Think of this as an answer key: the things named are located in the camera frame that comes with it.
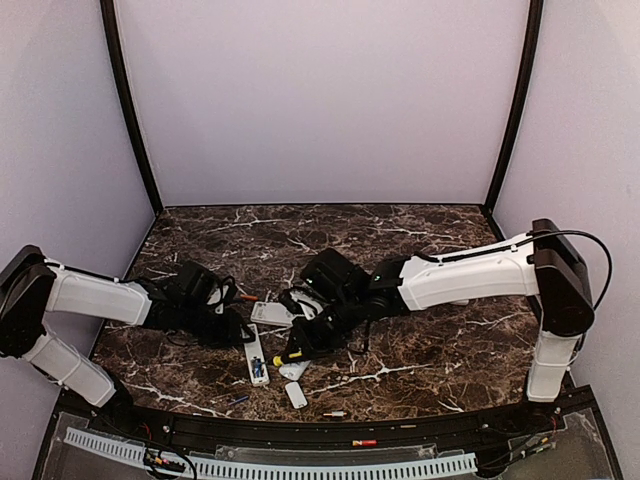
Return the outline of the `yellow handled screwdriver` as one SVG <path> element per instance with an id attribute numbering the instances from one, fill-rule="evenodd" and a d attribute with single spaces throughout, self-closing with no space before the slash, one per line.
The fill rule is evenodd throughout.
<path id="1" fill-rule="evenodd" d="M 283 354 L 273 357 L 273 364 L 280 367 L 285 364 L 300 362 L 304 360 L 304 355 L 301 351 Z"/>

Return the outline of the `slim white QR-code remote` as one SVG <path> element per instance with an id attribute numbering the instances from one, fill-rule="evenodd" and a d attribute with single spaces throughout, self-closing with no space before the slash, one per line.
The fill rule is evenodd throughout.
<path id="1" fill-rule="evenodd" d="M 246 357 L 246 362 L 247 362 L 247 367 L 248 367 L 248 372 L 249 372 L 249 376 L 250 376 L 250 380 L 251 380 L 251 384 L 253 386 L 264 386 L 264 385 L 268 385 L 270 383 L 270 377 L 269 377 L 269 373 L 268 373 L 268 368 L 266 365 L 266 360 L 265 360 L 265 356 L 262 350 L 262 345 L 260 342 L 260 337 L 259 337 L 259 332 L 257 329 L 257 326 L 255 324 L 253 324 L 253 329 L 256 333 L 256 340 L 252 343 L 248 343 L 248 344 L 243 344 L 244 346 L 244 351 L 245 351 L 245 357 Z M 251 368 L 251 360 L 253 357 L 260 357 L 263 359 L 264 362 L 264 377 L 263 378 L 258 378 L 256 379 L 252 373 L 252 368 Z"/>

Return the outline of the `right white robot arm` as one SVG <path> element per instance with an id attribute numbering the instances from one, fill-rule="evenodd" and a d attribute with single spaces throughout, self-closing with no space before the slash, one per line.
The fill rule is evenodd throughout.
<path id="1" fill-rule="evenodd" d="M 325 306 L 312 319 L 293 320 L 286 347 L 273 363 L 281 367 L 327 356 L 343 347 L 362 323 L 464 300 L 535 297 L 541 320 L 526 399 L 510 413 L 511 426 L 530 434 L 547 420 L 548 403 L 558 397 L 601 303 L 592 296 L 588 267 L 570 242 L 572 236 L 600 241 L 541 218 L 529 231 L 498 243 L 447 254 L 389 257 L 372 272 L 327 248 L 301 273 L 304 285 Z"/>

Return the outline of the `blue AAA battery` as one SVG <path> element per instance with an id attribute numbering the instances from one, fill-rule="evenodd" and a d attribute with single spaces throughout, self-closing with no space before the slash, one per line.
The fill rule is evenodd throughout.
<path id="1" fill-rule="evenodd" d="M 235 405 L 235 404 L 238 404 L 238 403 L 245 402 L 245 401 L 247 401 L 249 398 L 250 398 L 250 396 L 249 396 L 249 395 L 242 395 L 242 396 L 240 396 L 240 397 L 237 397 L 237 398 L 232 399 L 232 400 L 229 402 L 229 405 Z"/>

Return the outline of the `white battery cover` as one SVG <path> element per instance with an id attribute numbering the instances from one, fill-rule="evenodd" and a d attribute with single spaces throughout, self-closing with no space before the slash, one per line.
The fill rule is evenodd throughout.
<path id="1" fill-rule="evenodd" d="M 289 382 L 285 386 L 285 392 L 294 409 L 302 409 L 308 405 L 308 401 L 298 382 Z"/>

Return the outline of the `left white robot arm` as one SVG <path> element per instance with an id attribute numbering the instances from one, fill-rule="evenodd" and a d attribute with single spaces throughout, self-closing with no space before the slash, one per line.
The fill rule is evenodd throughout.
<path id="1" fill-rule="evenodd" d="M 47 324 L 53 313 L 119 322 L 193 336 L 200 346 L 227 348 L 255 340 L 234 309 L 237 286 L 188 261 L 162 279 L 123 280 L 64 265 L 35 245 L 21 248 L 1 272 L 1 355 L 30 363 L 58 386 L 102 409 L 120 436 L 141 427 L 140 412 L 114 375 L 66 343 Z"/>

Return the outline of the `wide white remote control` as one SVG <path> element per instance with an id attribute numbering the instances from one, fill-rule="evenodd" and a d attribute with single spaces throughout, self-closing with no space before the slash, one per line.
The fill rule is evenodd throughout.
<path id="1" fill-rule="evenodd" d="M 250 315 L 253 323 L 281 328 L 290 328 L 295 318 L 284 305 L 277 302 L 256 302 Z"/>

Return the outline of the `white remote with battery bay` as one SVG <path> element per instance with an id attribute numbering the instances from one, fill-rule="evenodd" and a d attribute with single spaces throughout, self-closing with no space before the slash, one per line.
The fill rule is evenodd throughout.
<path id="1" fill-rule="evenodd" d="M 310 361 L 284 364 L 279 368 L 279 373 L 285 379 L 296 382 L 301 378 L 310 364 Z"/>

